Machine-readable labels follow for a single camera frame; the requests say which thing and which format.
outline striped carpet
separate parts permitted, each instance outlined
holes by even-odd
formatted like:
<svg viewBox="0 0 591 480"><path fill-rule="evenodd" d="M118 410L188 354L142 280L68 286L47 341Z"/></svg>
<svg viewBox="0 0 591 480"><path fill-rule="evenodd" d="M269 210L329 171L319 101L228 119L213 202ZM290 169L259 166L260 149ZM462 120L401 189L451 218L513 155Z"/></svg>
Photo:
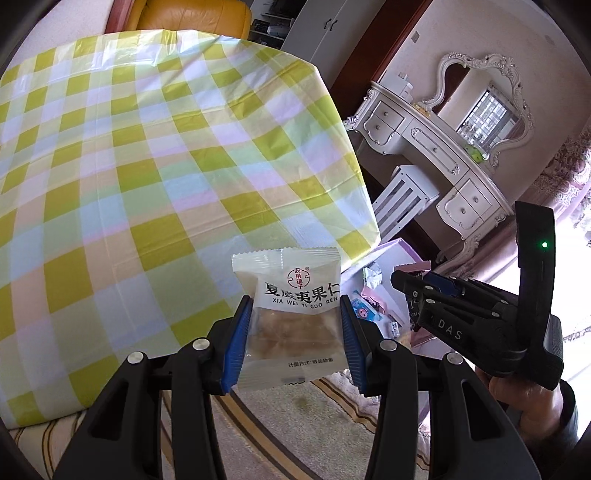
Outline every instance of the striped carpet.
<svg viewBox="0 0 591 480"><path fill-rule="evenodd" d="M228 478L362 479L379 404L364 404L366 399L354 387L343 387L346 382L334 374L301 385L214 397L213 416ZM165 392L161 411L165 480L174 479L170 411L171 394ZM33 467L49 480L83 418L84 413L77 413L11 434ZM428 477L428 438L420 431L418 439L417 480Z"/></svg>

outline dressing table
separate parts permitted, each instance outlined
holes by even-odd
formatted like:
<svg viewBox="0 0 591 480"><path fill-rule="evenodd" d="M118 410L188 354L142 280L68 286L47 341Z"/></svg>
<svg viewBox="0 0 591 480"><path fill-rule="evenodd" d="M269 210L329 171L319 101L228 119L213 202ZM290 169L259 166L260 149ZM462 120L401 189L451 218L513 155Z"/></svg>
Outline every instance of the dressing table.
<svg viewBox="0 0 591 480"><path fill-rule="evenodd" d="M514 126L513 123L507 125L504 130L511 131L509 138L495 137L498 141L488 148L488 152L479 148L483 157L478 153L476 156L481 163L473 160L464 148L469 145L466 136L474 134L478 129L473 128L472 132L466 134L468 128L464 127L465 136L463 137L458 133L459 126L448 124L448 120L453 117L454 95L463 95L460 99L456 99L456 104L469 105L466 112L460 112L460 116L456 114L464 126L468 119L473 121L471 120L474 118L472 112L474 110L478 112L478 107L482 104L482 102L478 103L480 100L476 97L475 101L467 98L468 94L463 94L462 84L456 85L454 92L446 93L445 72L453 63L460 63L463 67L474 70L496 69L501 74L497 73L498 77L502 76L508 80L503 90L508 92L507 95L511 95L507 99L498 93L499 102L502 103L501 99L504 99L507 104L503 105L506 107L505 116L502 108L496 110L501 112L500 117L504 119L511 117L514 123L522 122L521 127ZM468 78L473 83L482 82L476 75L476 73L472 76L468 74L462 83ZM477 94L479 99L483 96L486 99L484 93L487 91L496 92L497 90L492 90L493 85L501 83L499 79L494 83L486 83L486 80L483 84L483 92ZM444 97L447 98L444 105L447 113L441 109L436 115L433 108L441 103ZM437 167L449 182L449 190L441 192L436 209L441 219L460 234L464 244L462 251L439 265L435 269L436 272L461 273L461 266L474 255L479 241L506 217L513 215L511 205L492 178L499 164L499 153L506 148L514 148L527 142L531 138L534 125L527 104L521 96L521 82L510 57L491 54L484 59L473 59L457 53L444 56L437 72L437 94L434 98L417 102L415 105L409 104L379 83L372 82L363 103L354 116L345 120L344 125L346 130L361 133L368 145L382 155L399 154L403 146L407 147L405 143L412 145ZM496 128L495 132L500 131L501 127L503 125L496 124L492 130ZM478 134L475 135L477 141L474 143L477 147L478 141L485 141L482 131L482 129L478 130Z"/></svg>

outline silver screw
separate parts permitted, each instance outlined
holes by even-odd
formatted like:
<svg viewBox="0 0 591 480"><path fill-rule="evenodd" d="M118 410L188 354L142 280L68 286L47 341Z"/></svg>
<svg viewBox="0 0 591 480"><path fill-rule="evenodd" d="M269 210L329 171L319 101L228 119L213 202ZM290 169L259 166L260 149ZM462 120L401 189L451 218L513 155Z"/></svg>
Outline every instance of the silver screw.
<svg viewBox="0 0 591 480"><path fill-rule="evenodd" d="M398 344L394 340L385 339L379 343L379 347L387 352L393 352L398 348Z"/></svg>
<svg viewBox="0 0 591 480"><path fill-rule="evenodd" d="M195 350L205 350L209 347L209 340L206 338L198 338L193 342L193 348Z"/></svg>
<svg viewBox="0 0 591 480"><path fill-rule="evenodd" d="M133 352L127 356L127 361L132 364L138 364L144 359L144 354L142 352Z"/></svg>
<svg viewBox="0 0 591 480"><path fill-rule="evenodd" d="M461 365L462 363L464 363L463 357L456 352L448 353L447 361L450 362L452 365Z"/></svg>

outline person's wrist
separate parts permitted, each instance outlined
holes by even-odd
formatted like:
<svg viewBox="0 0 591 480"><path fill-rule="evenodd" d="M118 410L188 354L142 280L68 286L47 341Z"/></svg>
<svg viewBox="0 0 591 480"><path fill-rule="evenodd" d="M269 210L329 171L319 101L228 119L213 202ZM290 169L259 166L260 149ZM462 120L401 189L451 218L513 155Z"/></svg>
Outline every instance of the person's wrist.
<svg viewBox="0 0 591 480"><path fill-rule="evenodd" d="M519 421L519 433L528 446L536 446L560 430L560 416L564 406L560 385L554 390L546 390L536 385L531 391L531 408L525 410Z"/></svg>

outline green and white tablecloth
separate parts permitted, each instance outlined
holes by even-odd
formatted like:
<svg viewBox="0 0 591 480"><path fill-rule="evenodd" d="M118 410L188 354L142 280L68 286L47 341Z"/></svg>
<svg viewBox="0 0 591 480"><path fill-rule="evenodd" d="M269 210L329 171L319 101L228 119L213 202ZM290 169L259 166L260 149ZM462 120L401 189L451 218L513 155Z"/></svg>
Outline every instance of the green and white tablecloth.
<svg viewBox="0 0 591 480"><path fill-rule="evenodd" d="M236 252L379 242L317 70L197 31L89 37L0 81L0 416L89 406L230 316Z"/></svg>

